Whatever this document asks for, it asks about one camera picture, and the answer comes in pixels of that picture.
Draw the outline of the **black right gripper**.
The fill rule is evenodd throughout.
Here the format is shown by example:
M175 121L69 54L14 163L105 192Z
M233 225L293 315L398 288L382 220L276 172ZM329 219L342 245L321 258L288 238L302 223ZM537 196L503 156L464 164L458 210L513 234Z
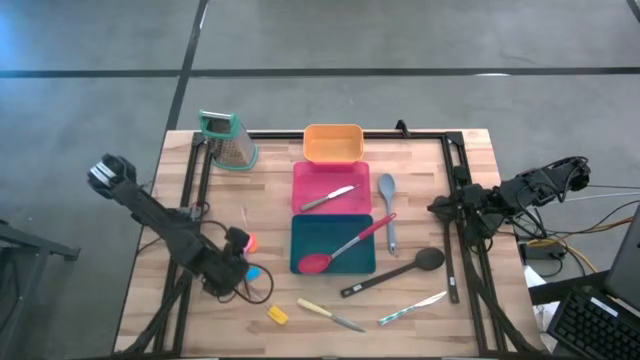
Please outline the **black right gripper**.
M460 214L469 215L473 211L479 211L481 214L501 214L503 212L499 186L492 188L484 188L480 184L461 186L454 191L453 196L453 206Z

